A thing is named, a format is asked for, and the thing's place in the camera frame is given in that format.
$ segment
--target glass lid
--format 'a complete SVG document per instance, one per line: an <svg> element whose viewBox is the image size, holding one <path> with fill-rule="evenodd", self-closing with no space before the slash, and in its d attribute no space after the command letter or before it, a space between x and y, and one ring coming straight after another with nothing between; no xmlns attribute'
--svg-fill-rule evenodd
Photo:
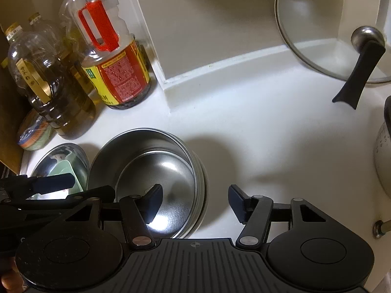
<svg viewBox="0 0 391 293"><path fill-rule="evenodd" d="M391 0L276 0L275 12L287 45L315 70L391 81Z"/></svg>

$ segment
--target countertop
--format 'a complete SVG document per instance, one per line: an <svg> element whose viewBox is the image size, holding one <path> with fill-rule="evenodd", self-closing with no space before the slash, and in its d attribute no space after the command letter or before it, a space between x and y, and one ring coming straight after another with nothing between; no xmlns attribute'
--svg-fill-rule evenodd
<svg viewBox="0 0 391 293"><path fill-rule="evenodd" d="M380 240L371 233L376 220L391 219L391 199L373 162L390 86L367 87L353 110L331 101L342 81L296 60L261 78L242 75L172 109L158 85L131 109L100 106L94 125L73 142L92 162L106 142L133 128L158 128L185 141L208 177L208 207L192 238L236 240L243 226L228 205L231 184L277 203L304 198L370 244L375 265L366 288L371 291L391 268L391 233ZM48 150L64 142L55 136L44 149L26 154L27 174ZM270 239L285 229L273 224Z"/></svg>

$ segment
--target clear plastic bottle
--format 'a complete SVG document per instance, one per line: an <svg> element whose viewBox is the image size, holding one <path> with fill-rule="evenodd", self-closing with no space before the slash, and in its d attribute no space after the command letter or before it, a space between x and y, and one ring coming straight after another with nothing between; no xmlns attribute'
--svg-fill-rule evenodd
<svg viewBox="0 0 391 293"><path fill-rule="evenodd" d="M55 49L17 23L6 31L9 71L32 107L65 139L76 139L92 125L96 108Z"/></svg>
<svg viewBox="0 0 391 293"><path fill-rule="evenodd" d="M74 51L103 101L127 109L145 98L150 83L134 36L118 12L110 0L64 0L59 15L69 39L79 28L87 47L76 45Z"/></svg>
<svg viewBox="0 0 391 293"><path fill-rule="evenodd" d="M33 31L40 33L54 47L60 61L67 66L83 90L89 94L94 87L81 67L77 55L65 46L65 36L61 29L53 21L42 19L38 12L29 17L29 22Z"/></svg>

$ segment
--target metal bowl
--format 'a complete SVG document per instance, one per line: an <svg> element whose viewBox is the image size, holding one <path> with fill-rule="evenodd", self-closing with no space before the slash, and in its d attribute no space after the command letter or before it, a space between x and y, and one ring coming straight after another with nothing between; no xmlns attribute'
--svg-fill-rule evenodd
<svg viewBox="0 0 391 293"><path fill-rule="evenodd" d="M163 203L148 226L153 237L185 237L202 213L205 182L197 157L174 135L140 128L113 138L93 161L87 188L110 185L118 201L155 184L163 186Z"/></svg>
<svg viewBox="0 0 391 293"><path fill-rule="evenodd" d="M81 187L86 190L89 161L83 149L73 143L58 145L46 153L34 168L31 176L48 176L57 163L62 160L70 162Z"/></svg>

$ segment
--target bottle cap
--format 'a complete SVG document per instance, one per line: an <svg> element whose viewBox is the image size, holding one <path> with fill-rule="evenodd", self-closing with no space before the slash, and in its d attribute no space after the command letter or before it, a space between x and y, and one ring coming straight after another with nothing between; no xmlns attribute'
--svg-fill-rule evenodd
<svg viewBox="0 0 391 293"><path fill-rule="evenodd" d="M18 33L20 30L22 30L22 27L19 25L18 22L15 22L11 24L6 30L5 30L5 36L7 37L7 40L11 40L11 38Z"/></svg>
<svg viewBox="0 0 391 293"><path fill-rule="evenodd" d="M42 17L39 12L34 13L32 16L29 17L30 25L33 25L36 21L40 20Z"/></svg>

